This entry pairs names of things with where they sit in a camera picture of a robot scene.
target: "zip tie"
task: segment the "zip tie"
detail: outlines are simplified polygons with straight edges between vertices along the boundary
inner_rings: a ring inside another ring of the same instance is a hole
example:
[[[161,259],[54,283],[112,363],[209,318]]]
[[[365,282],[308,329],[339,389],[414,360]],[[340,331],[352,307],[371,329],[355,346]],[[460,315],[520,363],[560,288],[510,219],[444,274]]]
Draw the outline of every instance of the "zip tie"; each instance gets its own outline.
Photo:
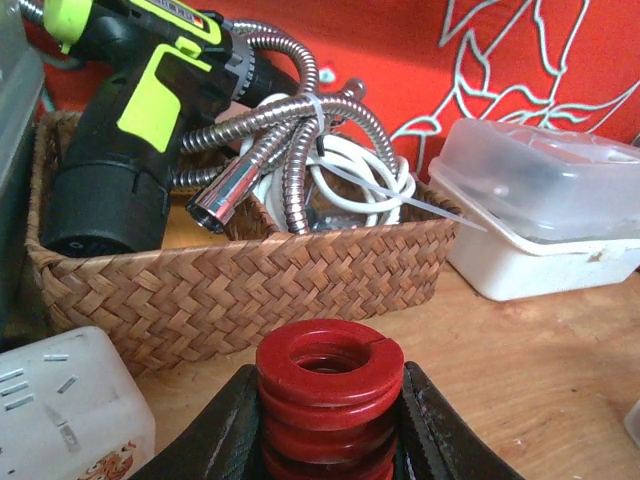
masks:
[[[322,135],[324,133],[324,109],[322,108],[322,104],[320,103],[320,99],[311,92],[304,92],[301,94],[303,97],[307,97],[311,104],[313,105],[313,109],[316,111],[316,117],[318,117],[318,135]]]
[[[422,202],[420,200],[416,200],[415,198],[411,198],[411,197],[407,197],[406,195],[402,195],[401,193],[396,193],[393,190],[389,190],[387,188],[381,187],[380,185],[375,185],[373,183],[369,183],[366,180],[363,180],[362,178],[356,177],[354,175],[351,175],[350,173],[345,172],[344,170],[341,170],[339,168],[334,167],[333,165],[331,165],[329,162],[327,162],[326,160],[324,160],[322,157],[320,157],[318,159],[318,164],[321,165],[323,168],[326,168],[327,170],[329,170],[331,173],[338,175],[341,178],[344,178],[345,180],[355,183],[357,185],[360,185],[362,187],[368,188],[369,190],[373,190],[374,192],[378,192],[381,193],[383,195],[386,195],[388,197],[393,197],[393,198],[397,198],[398,200],[402,201],[403,203],[407,203],[409,205],[413,205],[414,207],[417,207],[421,210],[426,210],[427,212],[430,213],[434,213],[436,215],[439,215],[441,217],[445,217],[448,218],[450,220],[462,223],[463,225],[466,225],[468,227],[471,228],[475,228],[476,230],[480,230],[482,232],[486,232],[487,229],[476,224],[473,223],[470,220],[467,220],[466,218],[462,218],[458,215],[455,215],[451,212],[448,212],[447,210],[444,210],[442,208],[439,207],[434,207],[433,205],[430,205],[426,202]]]

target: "white cable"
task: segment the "white cable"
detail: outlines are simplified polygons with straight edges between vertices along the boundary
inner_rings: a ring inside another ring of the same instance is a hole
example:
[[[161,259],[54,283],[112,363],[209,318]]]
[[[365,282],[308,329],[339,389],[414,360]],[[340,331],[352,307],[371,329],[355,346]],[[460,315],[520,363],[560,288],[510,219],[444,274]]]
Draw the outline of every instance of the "white cable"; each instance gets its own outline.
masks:
[[[320,132],[322,132],[325,126],[322,105],[315,95],[306,94],[306,96],[314,104]],[[260,105],[286,97],[285,94],[271,95]],[[307,165],[310,167],[311,175],[320,193],[341,210],[366,215],[365,226],[367,227],[397,224],[400,221],[400,208],[404,203],[398,198],[398,195],[411,197],[416,190],[415,180],[409,173],[407,160],[402,157],[398,158],[398,175],[395,177],[375,155],[375,152],[336,135],[324,135],[322,139],[325,156],[320,158],[314,150],[307,159]],[[246,154],[253,146],[254,141],[254,137],[245,138],[240,148],[240,155]],[[334,192],[323,175],[323,168],[326,168],[326,165],[331,165],[340,171],[352,174],[351,176],[354,178],[361,179],[362,182],[356,183],[356,185],[362,190],[364,202],[349,200]],[[265,175],[253,193],[265,205],[278,227],[286,231],[281,185],[283,171],[284,169],[281,167]],[[379,181],[376,180],[374,173],[377,174]],[[369,188],[369,185],[381,188],[372,189]],[[385,191],[391,191],[395,196],[381,193]]]
[[[333,173],[334,175],[338,175],[339,177],[344,178],[345,180],[348,180],[349,182],[355,183],[357,185],[362,185],[362,186],[366,186],[368,188],[370,188],[371,190],[377,190],[380,193],[384,193],[385,195],[389,195],[391,197],[398,197],[400,198],[404,203],[407,203],[409,205],[413,205],[414,207],[420,208],[422,210],[426,210],[427,212],[431,212],[431,213],[435,213],[436,215],[439,215],[441,217],[445,217],[445,218],[449,218],[451,220],[454,220],[456,222],[460,222],[464,225],[467,225],[469,227],[475,228],[476,230],[480,230],[483,232],[486,232],[487,229],[484,228],[481,225],[478,225],[477,223],[472,222],[471,220],[467,220],[464,217],[460,217],[458,215],[456,215],[455,213],[451,213],[443,208],[440,207],[435,207],[433,205],[430,205],[426,202],[423,202],[421,200],[417,200],[415,198],[412,197],[407,197],[405,195],[401,195],[398,193],[394,193],[389,189],[380,187],[379,185],[374,185],[373,183],[369,183],[366,182],[364,180],[362,180],[359,177],[355,177],[347,172],[344,172],[342,170],[340,170],[339,168],[334,167],[333,165],[331,165],[329,162],[325,162],[322,159],[320,159],[320,164],[326,168],[327,170],[329,170],[331,173]]]

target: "drill handle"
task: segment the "drill handle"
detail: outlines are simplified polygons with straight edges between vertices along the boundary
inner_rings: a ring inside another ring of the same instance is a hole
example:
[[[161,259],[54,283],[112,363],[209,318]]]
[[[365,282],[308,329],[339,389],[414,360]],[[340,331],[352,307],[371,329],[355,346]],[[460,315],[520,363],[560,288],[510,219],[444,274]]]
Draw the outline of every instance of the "drill handle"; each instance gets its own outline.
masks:
[[[227,108],[225,79],[168,44],[108,78],[54,178],[43,246],[71,257],[160,248],[180,140]]]

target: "white plastic container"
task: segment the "white plastic container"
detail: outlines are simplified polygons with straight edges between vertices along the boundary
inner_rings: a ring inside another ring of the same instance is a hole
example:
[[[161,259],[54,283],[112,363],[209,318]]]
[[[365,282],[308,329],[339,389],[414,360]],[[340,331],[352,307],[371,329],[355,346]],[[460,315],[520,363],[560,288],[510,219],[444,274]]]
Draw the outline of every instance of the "white plastic container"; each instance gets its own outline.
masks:
[[[0,401],[0,479],[125,480],[153,458],[153,415],[98,328],[0,355]]]
[[[620,283],[640,265],[640,239],[553,244],[526,240],[441,176],[430,185],[487,232],[460,226],[449,261],[483,296],[496,301]]]
[[[536,243],[640,238],[640,149],[596,135],[458,120],[435,167]]]

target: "cordless drill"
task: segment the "cordless drill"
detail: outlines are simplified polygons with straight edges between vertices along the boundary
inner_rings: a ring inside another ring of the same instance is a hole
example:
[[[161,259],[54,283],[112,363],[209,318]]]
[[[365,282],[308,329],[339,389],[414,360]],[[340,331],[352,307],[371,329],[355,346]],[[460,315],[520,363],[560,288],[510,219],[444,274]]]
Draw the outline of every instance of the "cordless drill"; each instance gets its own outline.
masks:
[[[44,24],[63,53],[114,69],[53,180],[41,243],[70,257],[159,248],[183,134],[297,88],[220,14],[175,0],[45,0]]]

